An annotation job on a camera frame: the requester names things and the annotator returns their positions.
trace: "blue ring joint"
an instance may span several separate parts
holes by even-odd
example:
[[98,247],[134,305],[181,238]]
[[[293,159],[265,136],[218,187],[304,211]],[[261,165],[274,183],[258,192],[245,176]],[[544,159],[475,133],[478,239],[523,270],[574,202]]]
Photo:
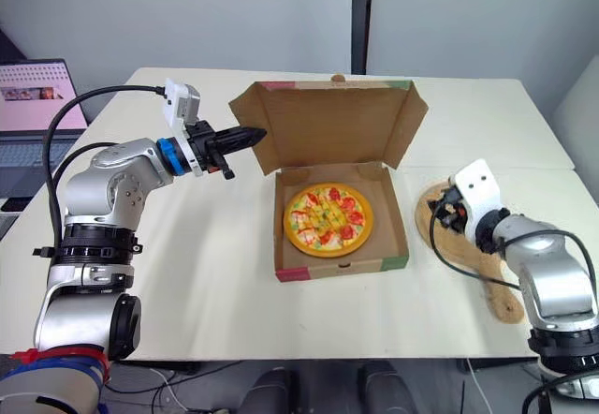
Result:
[[98,369],[101,373],[104,372],[104,368],[102,364],[94,358],[89,357],[64,357],[64,358],[47,358],[45,360],[39,360],[35,362],[31,362],[29,364],[21,365],[17,367],[15,370],[8,372],[4,377],[0,379],[5,379],[8,377],[12,377],[14,375],[22,374],[24,372],[31,372],[39,369],[55,369],[55,368],[66,368],[79,370],[80,372],[86,374],[90,377],[97,388],[99,390],[102,389],[104,383],[102,382],[102,378],[92,370],[92,367]]
[[177,157],[175,147],[170,143],[170,141],[161,138],[156,141],[156,144],[158,145],[160,152],[162,152],[162,155],[164,155],[167,158],[168,162],[170,163],[170,166],[172,166],[173,170],[175,171],[175,175],[185,175],[185,170],[179,162],[179,158]]

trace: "open cardboard lid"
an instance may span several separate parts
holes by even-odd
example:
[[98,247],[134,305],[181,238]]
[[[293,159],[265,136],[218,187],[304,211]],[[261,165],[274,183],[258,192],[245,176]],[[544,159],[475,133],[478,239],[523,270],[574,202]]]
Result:
[[384,161],[397,168],[428,110],[411,81],[257,81],[229,103],[265,175],[281,168]]

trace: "cable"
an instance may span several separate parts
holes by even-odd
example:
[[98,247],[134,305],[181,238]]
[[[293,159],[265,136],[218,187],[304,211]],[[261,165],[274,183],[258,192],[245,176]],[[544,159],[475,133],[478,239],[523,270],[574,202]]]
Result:
[[[167,382],[170,383],[170,381],[175,378],[177,376],[177,371],[176,370],[172,370],[172,375],[170,377],[168,377]],[[158,392],[158,407],[160,407],[160,409],[162,409],[162,393],[164,391],[165,387],[164,385],[157,391]]]
[[150,412],[152,412],[152,414],[153,414],[153,407],[156,403],[156,397],[158,396],[158,393],[160,393],[160,389],[158,389],[156,392],[153,393],[152,403],[150,404]]
[[162,374],[162,372],[158,372],[156,369],[150,369],[150,370],[152,372],[154,372],[155,374],[159,375],[162,379],[164,379],[165,385],[167,386],[168,391],[172,395],[172,398],[175,400],[175,402],[177,402],[177,405],[179,405],[183,411],[185,411],[185,412],[189,411],[189,409],[183,403],[181,403],[181,401],[177,398],[177,395],[175,395],[174,390],[172,390],[172,388],[170,387],[170,383],[168,382],[167,378]]
[[565,236],[570,238],[572,241],[577,243],[580,252],[582,252],[582,256],[584,257],[585,262],[587,263],[587,268],[589,269],[589,279],[592,283],[592,292],[595,294],[595,298],[597,297],[597,279],[595,276],[595,269],[592,267],[592,260],[587,247],[584,246],[584,243],[580,241],[580,239],[576,236],[576,234],[571,233],[570,231],[565,231],[563,229],[539,229],[537,231],[532,231],[530,233],[521,234],[509,241],[505,241],[503,244],[504,250],[511,244],[517,243],[518,241],[523,241],[525,239],[534,238],[536,236],[544,236],[546,234],[559,234],[560,236]]
[[434,241],[434,224],[435,224],[435,220],[437,218],[437,215],[439,214],[439,211],[441,210],[441,208],[445,205],[445,203],[443,201],[440,201],[436,204],[434,211],[432,212],[432,216],[431,216],[431,222],[429,224],[429,239],[431,240],[431,248],[432,251],[434,252],[434,254],[437,256],[437,258],[444,263],[445,266],[447,266],[449,269],[456,271],[459,274],[462,275],[466,275],[466,276],[470,276],[471,278],[476,278],[478,280],[483,280],[483,281],[489,281],[491,283],[495,283],[498,285],[502,285],[502,286],[507,286],[509,288],[512,289],[517,289],[520,290],[520,286],[518,285],[514,285],[513,283],[508,283],[506,281],[503,280],[498,280],[497,278],[491,278],[490,276],[484,276],[484,275],[480,275],[480,274],[473,274],[472,272],[468,272],[468,271],[464,271],[463,269],[460,269],[457,266],[454,266],[453,264],[451,264],[449,261],[447,261],[443,255],[441,255],[441,252],[439,251],[439,249],[437,248],[437,244]]
[[[204,372],[203,374],[197,374],[197,375],[193,375],[192,377],[187,377],[187,378],[180,379],[179,381],[173,381],[172,383],[170,383],[170,386],[176,386],[178,384],[185,383],[187,381],[191,381],[192,379],[206,377],[208,375],[212,375],[212,374],[215,374],[215,373],[220,372],[222,370],[228,369],[229,367],[233,367],[234,365],[239,365],[242,362],[243,361],[230,362],[229,364],[221,365],[220,367],[217,367],[216,369],[213,369],[213,370],[209,370],[208,372]],[[139,389],[139,390],[135,390],[135,391],[121,391],[120,389],[112,388],[108,384],[104,385],[104,387],[106,389],[108,389],[109,391],[115,392],[115,393],[145,393],[145,392],[156,391],[156,390],[158,390],[158,389],[160,389],[160,388],[162,388],[164,386],[165,386],[165,384],[163,383],[163,384],[161,384],[159,386],[154,386],[154,387],[148,388],[148,389]]]
[[54,173],[54,177],[52,179],[54,182],[54,189],[56,189],[58,187],[58,182],[60,182],[60,179],[63,176],[63,173],[65,173],[66,168],[75,160],[75,158],[77,158],[79,155],[83,155],[88,150],[97,149],[99,147],[111,147],[111,145],[117,145],[117,143],[116,142],[93,142],[91,144],[80,147],[75,152],[72,152],[69,156],[67,156],[63,160],[62,163],[60,163],[60,166]]
[[461,382],[461,401],[460,401],[460,414],[464,414],[464,395],[466,394],[466,380]]
[[52,118],[48,127],[48,132],[44,138],[44,144],[42,148],[42,166],[46,174],[46,188],[48,189],[48,206],[50,208],[50,218],[52,222],[52,229],[54,233],[54,248],[60,247],[62,242],[62,219],[60,216],[60,205],[58,204],[58,197],[56,196],[56,188],[53,184],[51,167],[50,167],[50,146],[56,127],[60,124],[60,121],[66,116],[66,114],[75,106],[79,105],[83,100],[92,98],[94,96],[100,96],[102,94],[116,93],[119,91],[147,91],[156,93],[159,96],[165,94],[165,88],[163,86],[140,86],[140,85],[119,85],[109,86],[106,88],[94,89],[89,93],[77,96],[67,102],[62,109],[60,109],[56,115]]
[[556,379],[552,379],[550,382],[545,383],[542,386],[539,386],[536,389],[533,389],[524,399],[522,403],[522,414],[528,414],[528,409],[531,406],[533,400],[538,397],[542,392],[548,391],[549,389],[553,389],[556,386],[559,386],[563,383],[568,383],[570,381],[574,381],[575,379],[581,379],[585,377],[594,377],[599,375],[599,369],[586,370],[584,372],[578,372],[576,374],[566,375],[564,377],[559,377]]
[[487,405],[489,414],[493,414],[493,410],[490,408],[489,400],[487,400],[487,396],[483,392],[483,388],[481,388],[480,384],[478,384],[478,379],[476,378],[475,371],[472,369],[472,365],[470,364],[470,358],[466,358],[466,362],[468,363],[468,368],[470,369],[470,375],[472,375],[472,379],[474,380],[475,385],[478,388],[478,391],[480,392],[480,396],[483,397],[483,401],[485,402],[485,405]]

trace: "laptop screen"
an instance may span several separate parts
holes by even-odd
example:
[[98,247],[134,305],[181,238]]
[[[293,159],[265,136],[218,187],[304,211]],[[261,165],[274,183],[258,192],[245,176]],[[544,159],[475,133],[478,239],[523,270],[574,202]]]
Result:
[[[75,96],[63,60],[0,64],[0,132],[46,130]],[[79,105],[58,125],[59,130],[86,127]]]

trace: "robotic arm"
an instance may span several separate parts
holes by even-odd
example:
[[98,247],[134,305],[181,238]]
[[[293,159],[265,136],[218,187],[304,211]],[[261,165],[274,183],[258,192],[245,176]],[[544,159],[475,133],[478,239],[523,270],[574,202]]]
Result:
[[[442,199],[430,202],[444,228],[464,234],[484,253],[499,252],[519,278],[533,328],[529,347],[538,353],[546,380],[597,369],[599,317],[594,270],[588,272],[565,248],[571,233],[510,214],[487,163],[479,159],[449,178]],[[556,387],[572,398],[599,399],[599,372]]]
[[197,118],[199,94],[168,80],[164,114],[174,136],[111,146],[66,186],[65,234],[60,247],[36,254],[52,258],[34,344],[16,353],[25,366],[0,382],[0,413],[96,411],[109,362],[139,343],[141,304],[133,285],[133,255],[142,252],[135,231],[146,199],[175,176],[204,170],[235,175],[224,155],[257,144],[260,128],[215,132]]

